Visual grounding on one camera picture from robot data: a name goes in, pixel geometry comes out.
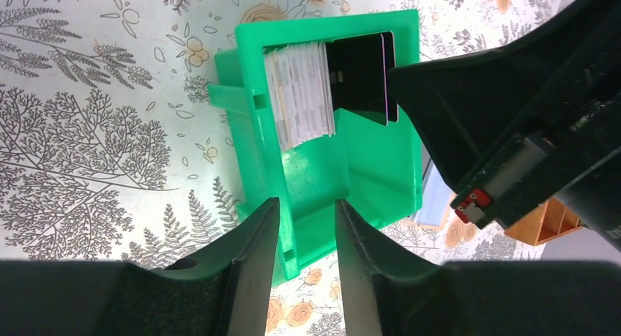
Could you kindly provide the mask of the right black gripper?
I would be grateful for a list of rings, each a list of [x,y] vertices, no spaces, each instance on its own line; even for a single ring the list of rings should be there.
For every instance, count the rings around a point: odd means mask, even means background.
[[[396,67],[387,87],[462,220],[509,228],[555,198],[620,248],[620,0],[575,0],[497,48]]]

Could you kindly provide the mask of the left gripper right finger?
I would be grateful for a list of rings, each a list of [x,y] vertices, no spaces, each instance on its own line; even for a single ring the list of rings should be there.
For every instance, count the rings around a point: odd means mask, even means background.
[[[370,225],[346,200],[335,202],[335,233],[348,335],[419,335],[425,279],[439,266]]]

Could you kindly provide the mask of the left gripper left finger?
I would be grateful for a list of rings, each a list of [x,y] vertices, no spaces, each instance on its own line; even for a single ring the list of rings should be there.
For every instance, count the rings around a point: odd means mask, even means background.
[[[157,274],[172,284],[156,335],[263,335],[280,201],[268,198],[235,229]]]

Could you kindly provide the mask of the beige blue card holder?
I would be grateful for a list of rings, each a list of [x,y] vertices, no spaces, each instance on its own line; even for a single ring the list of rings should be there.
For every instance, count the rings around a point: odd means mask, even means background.
[[[455,194],[445,184],[436,165],[430,161],[423,177],[422,206],[413,214],[413,223],[441,230],[450,216],[450,202],[454,196]]]

